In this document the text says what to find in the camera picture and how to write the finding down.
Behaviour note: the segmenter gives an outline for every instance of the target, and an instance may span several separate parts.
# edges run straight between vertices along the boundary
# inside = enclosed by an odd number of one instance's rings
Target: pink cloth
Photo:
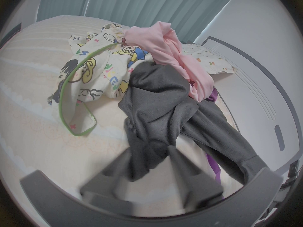
[[[210,96],[214,80],[191,55],[182,53],[182,45],[170,23],[157,22],[150,28],[131,27],[126,30],[125,42],[150,52],[154,61],[172,65],[190,84],[189,96],[198,102]]]

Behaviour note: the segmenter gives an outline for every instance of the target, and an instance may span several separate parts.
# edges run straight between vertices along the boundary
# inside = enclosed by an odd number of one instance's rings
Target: teal curtain
[[[169,22],[182,42],[194,41],[229,0],[41,0],[39,20],[84,15],[127,26]]]

